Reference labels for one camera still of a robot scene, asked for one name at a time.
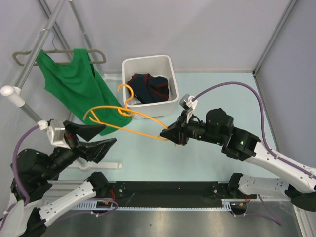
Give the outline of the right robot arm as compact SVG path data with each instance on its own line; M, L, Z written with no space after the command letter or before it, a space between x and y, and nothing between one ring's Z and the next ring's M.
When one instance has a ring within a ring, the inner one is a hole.
M210 110L205 121L196 116L187 119L187 112L183 111L160 136L182 146L190 139L219 145L227 157L257 165L276 175L276 178L258 178L233 173L225 190L220 193L224 197L287 197L300 209L316 210L316 170L268 150L258 136L234 127L233 118L221 108Z

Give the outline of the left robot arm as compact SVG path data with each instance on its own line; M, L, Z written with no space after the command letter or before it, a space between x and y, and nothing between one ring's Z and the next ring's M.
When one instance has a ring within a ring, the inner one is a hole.
M40 206L44 194L58 177L78 158L99 162L116 142L116 138L93 141L105 129L104 125L80 125L70 121L39 121L37 128L45 130L54 146L51 154L16 146L11 168L10 203L0 220L3 237L39 237L47 227L81 202L95 199L105 205L104 211L89 212L100 217L118 209L115 194L102 172L94 172L76 189L58 200Z

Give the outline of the yellow plastic hanger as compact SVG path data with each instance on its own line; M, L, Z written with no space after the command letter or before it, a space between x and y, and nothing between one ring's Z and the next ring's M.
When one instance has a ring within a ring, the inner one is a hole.
M152 116L149 116L147 114L144 114L142 112L139 112L139 111L136 111L136 110L132 110L132 109L129 109L128 108L128 102L131 101L133 98L134 98L134 91L132 89L131 86L129 86L128 84L121 84L118 88L117 88L117 91L120 92L120 90L123 88L123 87L126 87L130 93L131 93L131 96L126 100L125 104L124 104L124 107L122 106L112 106L112 105L101 105L101 106L95 106L95 107L92 107L90 108L89 110L86 111L86 113L84 114L83 116L83 120L86 120L87 117L89 117L88 119L94 123L97 123L97 124L100 124L100 125L105 125L105 126L109 126L111 128L115 128L115 129L118 129L118 130L123 130L123 131L126 131L126 132L129 132L129 133L133 133L133 134L137 134L137 135L140 135L140 136L144 136L144 137L148 137L148 138L152 138L152 139L155 139L155 140L160 140L160 141L163 141L163 142L170 142L170 140L166 139L166 138L163 138L161 137L160 135L158 136L152 136L150 134L146 134L146 133L142 133L142 132L138 132L138 131L135 131L135 130L131 130L131 129L127 129L127 128L124 128L124 127L119 127L119 126L116 126L116 125L113 125L113 124L109 124L109 123L105 123L105 122L102 122L98 116L96 115L95 113L95 110L97 109L113 109L113 110L117 110L120 115L124 116L124 117L132 117L134 114L137 114L137 115L140 115L142 117L145 117L157 124L159 124L160 126L162 126L164 129L167 129L167 126L165 124L163 124L161 121L153 118Z

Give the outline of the green tank top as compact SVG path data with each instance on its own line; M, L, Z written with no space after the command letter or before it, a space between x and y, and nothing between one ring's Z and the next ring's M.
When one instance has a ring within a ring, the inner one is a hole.
M90 63L86 49L74 50L67 65L59 65L41 51L36 59L45 79L45 90L61 101L84 124L95 125L85 113L96 106L121 106Z

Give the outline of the navy maroon tank top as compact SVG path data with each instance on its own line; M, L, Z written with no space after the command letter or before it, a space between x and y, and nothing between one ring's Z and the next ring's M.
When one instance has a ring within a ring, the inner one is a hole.
M169 100L169 81L162 76L154 77L149 73L134 74L127 82L135 97L142 104L160 103Z

